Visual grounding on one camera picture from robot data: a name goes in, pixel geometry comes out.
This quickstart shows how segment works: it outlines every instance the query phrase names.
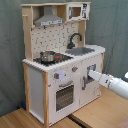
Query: oven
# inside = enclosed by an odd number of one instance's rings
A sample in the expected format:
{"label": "oven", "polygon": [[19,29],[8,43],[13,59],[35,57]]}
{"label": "oven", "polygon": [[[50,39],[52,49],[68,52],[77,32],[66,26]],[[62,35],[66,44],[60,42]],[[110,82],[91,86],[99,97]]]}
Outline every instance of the oven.
{"label": "oven", "polygon": [[58,80],[49,87],[49,124],[79,108],[80,74]]}

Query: wooden toy kitchen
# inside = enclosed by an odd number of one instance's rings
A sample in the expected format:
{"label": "wooden toy kitchen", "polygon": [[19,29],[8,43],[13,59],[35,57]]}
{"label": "wooden toy kitchen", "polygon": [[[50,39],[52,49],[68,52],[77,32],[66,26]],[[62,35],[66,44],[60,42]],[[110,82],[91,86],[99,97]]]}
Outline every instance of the wooden toy kitchen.
{"label": "wooden toy kitchen", "polygon": [[105,49],[85,45],[90,2],[22,4],[26,108],[46,128],[97,99]]}

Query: knob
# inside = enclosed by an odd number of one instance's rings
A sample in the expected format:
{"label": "knob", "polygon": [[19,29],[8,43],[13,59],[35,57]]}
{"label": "knob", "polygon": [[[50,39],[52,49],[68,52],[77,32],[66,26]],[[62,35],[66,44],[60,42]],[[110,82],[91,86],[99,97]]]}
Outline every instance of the knob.
{"label": "knob", "polygon": [[59,79],[59,74],[58,74],[58,73],[55,73],[55,74],[54,74],[54,78],[55,78],[55,79]]}
{"label": "knob", "polygon": [[72,71],[75,72],[78,68],[77,67],[73,67]]}

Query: oven window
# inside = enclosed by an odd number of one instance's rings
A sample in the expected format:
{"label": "oven window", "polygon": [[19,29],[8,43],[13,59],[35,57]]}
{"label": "oven window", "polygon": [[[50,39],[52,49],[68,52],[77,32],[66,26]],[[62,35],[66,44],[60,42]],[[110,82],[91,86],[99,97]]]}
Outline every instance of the oven window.
{"label": "oven window", "polygon": [[73,103],[74,85],[56,92],[56,111],[59,111]]}

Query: microwave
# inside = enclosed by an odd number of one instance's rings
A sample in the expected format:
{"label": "microwave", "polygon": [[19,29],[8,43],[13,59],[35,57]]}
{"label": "microwave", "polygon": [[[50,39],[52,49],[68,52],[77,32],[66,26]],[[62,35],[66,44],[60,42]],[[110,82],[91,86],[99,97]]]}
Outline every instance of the microwave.
{"label": "microwave", "polygon": [[90,4],[69,4],[67,5],[67,21],[82,20],[89,18]]}

